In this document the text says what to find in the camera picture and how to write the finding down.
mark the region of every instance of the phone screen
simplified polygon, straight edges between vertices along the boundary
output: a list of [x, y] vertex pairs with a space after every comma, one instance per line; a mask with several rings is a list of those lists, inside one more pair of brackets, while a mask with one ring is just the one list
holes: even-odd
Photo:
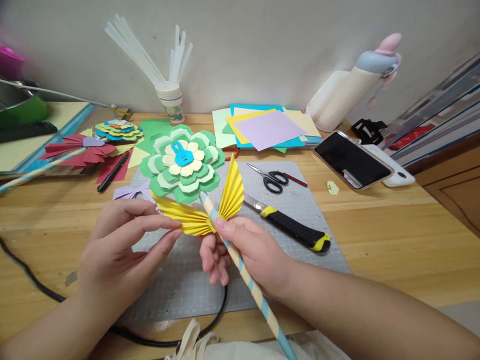
[[355, 189], [364, 188], [392, 173], [338, 132], [323, 140], [314, 151]]

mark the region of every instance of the paper cup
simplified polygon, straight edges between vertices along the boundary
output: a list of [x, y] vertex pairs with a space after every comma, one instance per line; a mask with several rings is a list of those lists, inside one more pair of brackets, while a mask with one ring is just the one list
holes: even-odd
[[182, 93], [180, 87], [173, 90], [156, 89], [156, 94], [165, 108], [168, 118], [172, 124], [180, 124], [185, 121], [184, 108], [182, 106]]

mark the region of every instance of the black marker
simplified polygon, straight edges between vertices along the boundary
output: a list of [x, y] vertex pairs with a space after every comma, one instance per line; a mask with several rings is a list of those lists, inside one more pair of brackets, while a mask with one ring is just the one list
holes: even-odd
[[96, 188], [99, 193], [103, 193], [105, 190], [107, 190], [110, 183], [115, 178], [115, 175], [117, 175], [117, 173], [120, 171], [120, 168], [125, 164], [129, 156], [130, 152], [127, 151], [125, 155], [121, 157], [120, 161], [115, 165], [111, 173], [109, 173], [105, 180], [103, 180], [103, 182]]

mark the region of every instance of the hand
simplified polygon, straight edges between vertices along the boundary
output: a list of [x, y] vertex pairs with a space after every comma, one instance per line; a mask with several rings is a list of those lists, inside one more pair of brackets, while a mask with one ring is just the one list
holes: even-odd
[[[234, 217], [225, 221], [218, 217], [215, 228], [222, 237], [230, 240], [240, 250], [243, 261], [253, 278], [271, 297], [280, 295], [289, 281], [290, 258], [270, 234], [253, 220]], [[218, 236], [206, 236], [200, 247], [203, 271], [209, 273], [210, 284], [219, 280], [222, 285], [229, 281], [226, 266], [231, 259]]]
[[[98, 314], [120, 316], [140, 295], [182, 234], [180, 221], [142, 199], [110, 201], [100, 212], [80, 259], [78, 295]], [[174, 229], [148, 251], [132, 246], [145, 232]]]

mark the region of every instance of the purple paper heart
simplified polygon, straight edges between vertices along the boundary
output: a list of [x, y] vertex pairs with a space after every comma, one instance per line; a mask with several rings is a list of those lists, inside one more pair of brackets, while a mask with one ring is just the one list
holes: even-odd
[[83, 146], [84, 147], [98, 147], [98, 146], [103, 146], [105, 145], [105, 141], [91, 137], [91, 136], [86, 136], [83, 138]]

